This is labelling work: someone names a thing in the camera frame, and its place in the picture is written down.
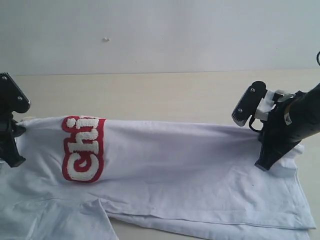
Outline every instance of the wall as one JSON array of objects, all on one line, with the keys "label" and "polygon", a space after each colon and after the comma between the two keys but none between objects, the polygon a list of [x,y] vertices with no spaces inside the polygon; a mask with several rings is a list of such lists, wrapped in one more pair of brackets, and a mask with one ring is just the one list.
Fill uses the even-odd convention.
[{"label": "wall", "polygon": [[0,72],[315,68],[319,9],[319,0],[2,0]]},{"label": "wall", "polygon": [[[247,87],[264,81],[270,90],[309,91],[320,69],[208,73],[17,76],[31,100],[27,114],[38,118],[87,115],[117,120],[155,120],[231,124],[231,113]],[[320,225],[320,134],[303,141],[298,176],[317,225]],[[112,222],[119,239],[193,239]],[[319,239],[319,230],[311,231]]]}]

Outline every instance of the white wall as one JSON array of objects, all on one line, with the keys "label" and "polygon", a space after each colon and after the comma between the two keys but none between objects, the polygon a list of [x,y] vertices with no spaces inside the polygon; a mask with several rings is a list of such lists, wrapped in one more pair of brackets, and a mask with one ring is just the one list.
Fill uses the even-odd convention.
[{"label": "white wall", "polygon": [[[172,74],[19,76],[16,83],[31,100],[26,114],[38,118],[86,115],[116,120],[155,120],[235,125],[231,113],[247,87],[264,81],[270,90],[309,91],[320,69]],[[298,176],[320,226],[320,133],[303,141]],[[121,240],[194,238],[128,226],[113,221]],[[320,229],[312,230],[319,240]]]},{"label": "white wall", "polygon": [[0,72],[315,68],[319,9],[319,0],[1,0]]}]

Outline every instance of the white t-shirt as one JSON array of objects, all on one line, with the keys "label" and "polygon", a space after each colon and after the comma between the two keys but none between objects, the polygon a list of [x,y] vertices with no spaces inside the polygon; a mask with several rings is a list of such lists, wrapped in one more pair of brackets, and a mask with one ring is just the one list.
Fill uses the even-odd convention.
[{"label": "white t-shirt", "polygon": [[300,145],[263,172],[254,166],[258,135],[246,128],[79,116],[21,124],[27,131],[16,143],[27,160],[0,173],[4,209],[34,199],[99,200],[127,222],[315,227],[294,163]]}]

